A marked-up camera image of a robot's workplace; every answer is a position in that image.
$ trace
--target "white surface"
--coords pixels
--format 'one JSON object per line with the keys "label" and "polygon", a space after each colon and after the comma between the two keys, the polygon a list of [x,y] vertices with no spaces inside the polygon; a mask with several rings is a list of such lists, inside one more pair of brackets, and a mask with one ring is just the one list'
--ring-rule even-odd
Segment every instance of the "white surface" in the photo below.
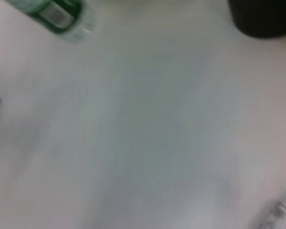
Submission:
{"label": "white surface", "polygon": [[0,229],[245,229],[286,183],[286,38],[140,3],[72,45],[0,0]]}

